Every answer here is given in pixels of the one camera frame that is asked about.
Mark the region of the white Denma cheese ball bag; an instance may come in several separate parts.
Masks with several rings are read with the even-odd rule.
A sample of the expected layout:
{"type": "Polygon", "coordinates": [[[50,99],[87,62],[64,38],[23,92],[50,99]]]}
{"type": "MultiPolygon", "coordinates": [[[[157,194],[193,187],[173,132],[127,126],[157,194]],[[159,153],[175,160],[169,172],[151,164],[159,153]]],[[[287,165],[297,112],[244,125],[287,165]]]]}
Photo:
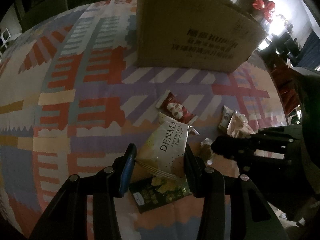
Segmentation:
{"type": "Polygon", "coordinates": [[[199,132],[189,124],[159,113],[159,127],[138,152],[137,163],[155,176],[183,180],[183,157],[189,135],[199,132]]]}

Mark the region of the colourful patterned tablecloth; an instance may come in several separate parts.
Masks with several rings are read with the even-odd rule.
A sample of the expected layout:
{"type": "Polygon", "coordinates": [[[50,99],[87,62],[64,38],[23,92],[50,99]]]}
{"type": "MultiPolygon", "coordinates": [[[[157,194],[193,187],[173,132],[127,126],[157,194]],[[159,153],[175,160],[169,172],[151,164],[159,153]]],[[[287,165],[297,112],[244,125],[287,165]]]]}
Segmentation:
{"type": "Polygon", "coordinates": [[[1,57],[1,214],[25,237],[70,175],[94,175],[128,144],[144,144],[166,90],[197,117],[193,151],[218,135],[224,106],[253,129],[287,123],[257,55],[232,74],[136,67],[136,9],[136,0],[80,6],[1,57]]]}

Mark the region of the dark green chip packet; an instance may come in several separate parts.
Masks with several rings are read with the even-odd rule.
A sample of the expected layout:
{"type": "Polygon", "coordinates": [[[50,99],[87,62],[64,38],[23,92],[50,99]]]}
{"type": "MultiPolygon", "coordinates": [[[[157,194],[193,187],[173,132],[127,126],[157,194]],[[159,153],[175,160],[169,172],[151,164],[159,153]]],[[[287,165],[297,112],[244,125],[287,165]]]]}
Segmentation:
{"type": "Polygon", "coordinates": [[[149,177],[129,185],[139,213],[154,210],[192,195],[186,180],[149,177]]]}

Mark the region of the red white snack packet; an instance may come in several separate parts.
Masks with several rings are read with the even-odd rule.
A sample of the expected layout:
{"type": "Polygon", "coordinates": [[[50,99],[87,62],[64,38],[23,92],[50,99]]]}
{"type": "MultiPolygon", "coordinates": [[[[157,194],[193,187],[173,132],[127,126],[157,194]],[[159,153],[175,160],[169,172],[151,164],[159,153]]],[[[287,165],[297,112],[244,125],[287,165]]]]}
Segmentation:
{"type": "Polygon", "coordinates": [[[184,124],[191,125],[197,120],[197,116],[190,113],[168,89],[156,103],[156,108],[162,113],[184,124]]]}

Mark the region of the red ribbon decoration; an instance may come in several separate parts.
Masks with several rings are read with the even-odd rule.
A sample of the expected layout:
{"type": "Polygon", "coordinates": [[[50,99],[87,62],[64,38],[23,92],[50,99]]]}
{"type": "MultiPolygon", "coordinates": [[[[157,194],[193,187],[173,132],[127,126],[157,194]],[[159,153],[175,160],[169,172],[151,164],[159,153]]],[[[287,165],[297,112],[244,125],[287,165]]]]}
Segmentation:
{"type": "Polygon", "coordinates": [[[262,12],[264,19],[268,22],[272,22],[271,13],[274,12],[276,4],[273,1],[267,1],[266,3],[263,0],[255,0],[252,4],[255,10],[262,12]]]}

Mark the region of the beige red biscuit packet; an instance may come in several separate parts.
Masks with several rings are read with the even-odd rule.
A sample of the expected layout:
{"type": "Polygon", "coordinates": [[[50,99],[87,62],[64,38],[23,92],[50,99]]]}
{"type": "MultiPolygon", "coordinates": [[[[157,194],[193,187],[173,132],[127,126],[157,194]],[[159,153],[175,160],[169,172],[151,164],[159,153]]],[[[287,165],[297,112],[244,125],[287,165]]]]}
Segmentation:
{"type": "Polygon", "coordinates": [[[245,138],[255,131],[249,126],[246,116],[235,110],[227,126],[227,134],[233,138],[245,138]]]}

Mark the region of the brown cardboard box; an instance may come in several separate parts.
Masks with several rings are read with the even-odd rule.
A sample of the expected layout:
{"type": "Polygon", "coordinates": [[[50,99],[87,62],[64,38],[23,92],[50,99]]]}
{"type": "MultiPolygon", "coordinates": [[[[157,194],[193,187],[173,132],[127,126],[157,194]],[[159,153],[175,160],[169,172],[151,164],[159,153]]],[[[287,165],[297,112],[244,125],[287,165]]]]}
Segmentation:
{"type": "Polygon", "coordinates": [[[265,39],[230,0],[138,0],[137,64],[231,73],[265,39]]]}

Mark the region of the white gold small packet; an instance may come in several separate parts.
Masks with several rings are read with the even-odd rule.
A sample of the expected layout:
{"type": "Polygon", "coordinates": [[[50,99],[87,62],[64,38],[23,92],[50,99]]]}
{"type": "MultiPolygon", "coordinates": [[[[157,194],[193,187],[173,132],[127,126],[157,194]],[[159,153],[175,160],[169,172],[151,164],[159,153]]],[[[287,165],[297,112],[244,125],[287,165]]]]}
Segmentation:
{"type": "Polygon", "coordinates": [[[219,129],[221,129],[221,131],[223,131],[225,133],[227,132],[227,128],[228,128],[228,125],[230,123],[230,120],[231,120],[233,113],[234,113],[234,111],[232,109],[230,109],[227,106],[223,106],[222,118],[219,123],[219,129]]]}

